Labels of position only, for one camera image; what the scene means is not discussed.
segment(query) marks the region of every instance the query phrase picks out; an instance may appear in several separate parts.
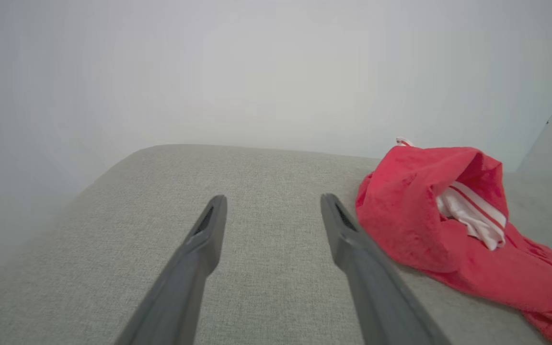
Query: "fold in red cloth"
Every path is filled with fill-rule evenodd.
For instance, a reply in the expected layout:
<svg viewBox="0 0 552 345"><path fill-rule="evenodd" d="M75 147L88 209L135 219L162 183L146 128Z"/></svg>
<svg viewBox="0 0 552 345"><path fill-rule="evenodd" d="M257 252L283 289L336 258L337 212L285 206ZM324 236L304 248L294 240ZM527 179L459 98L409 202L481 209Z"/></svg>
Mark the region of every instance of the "fold in red cloth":
<svg viewBox="0 0 552 345"><path fill-rule="evenodd" d="M396 146L359 186L359 223L397 262L521 310L552 341L552 249L508 222L506 244L489 251L438 211L436 196L454 181L508 217L499 161L471 147Z"/></svg>

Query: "crumpled red fabric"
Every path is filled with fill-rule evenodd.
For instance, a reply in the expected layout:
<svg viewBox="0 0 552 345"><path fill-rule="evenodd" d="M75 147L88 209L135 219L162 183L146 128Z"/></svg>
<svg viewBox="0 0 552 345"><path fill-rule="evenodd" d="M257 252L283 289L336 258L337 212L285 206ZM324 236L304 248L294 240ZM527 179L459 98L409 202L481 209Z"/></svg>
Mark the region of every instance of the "crumpled red fabric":
<svg viewBox="0 0 552 345"><path fill-rule="evenodd" d="M502 164L471 147L393 147L359 186L359 223L394 260L485 299L521 310L552 341L552 249L506 225L506 245L489 251L436 206L453 181L508 217Z"/></svg>

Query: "red stripe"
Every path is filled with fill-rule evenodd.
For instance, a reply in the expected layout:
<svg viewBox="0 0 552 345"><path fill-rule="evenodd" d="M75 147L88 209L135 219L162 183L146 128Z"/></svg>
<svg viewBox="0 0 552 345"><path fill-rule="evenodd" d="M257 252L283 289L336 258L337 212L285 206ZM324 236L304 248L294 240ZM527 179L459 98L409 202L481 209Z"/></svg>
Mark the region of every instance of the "red stripe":
<svg viewBox="0 0 552 345"><path fill-rule="evenodd" d="M474 203L474 201L472 201L471 199L468 198L468 196L466 194L464 194L464 192L462 192L461 190L457 189L457 187L455 186L449 186L450 188L453 188L454 190L456 190L459 194L461 194L462 197L464 197L469 203L471 203L472 205L474 205L474 207L480 211L480 213L483 214L483 216L487 217L487 219L489 219L493 224L497 225L498 228L502 229L502 231L506 232L506 229L504 229L504 227L502 227L502 224L499 223L499 221L493 219L491 216L489 216L487 214L487 212L484 212L484 210L480 207L478 207L478 205L476 205Z"/></svg>

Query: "sofa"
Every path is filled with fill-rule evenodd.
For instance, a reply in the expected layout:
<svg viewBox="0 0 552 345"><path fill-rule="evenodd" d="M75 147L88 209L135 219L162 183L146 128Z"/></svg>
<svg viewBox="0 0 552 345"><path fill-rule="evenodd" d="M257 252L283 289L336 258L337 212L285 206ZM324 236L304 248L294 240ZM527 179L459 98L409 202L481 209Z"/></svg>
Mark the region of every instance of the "sofa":
<svg viewBox="0 0 552 345"><path fill-rule="evenodd" d="M320 196L336 194L354 215L359 183L379 161L202 145L137 151L0 263L0 344L113 343L218 194L228 216L195 344L362 344ZM552 181L507 174L504 186L510 221L552 248ZM517 310L394 266L452 343L547 343Z"/></svg>

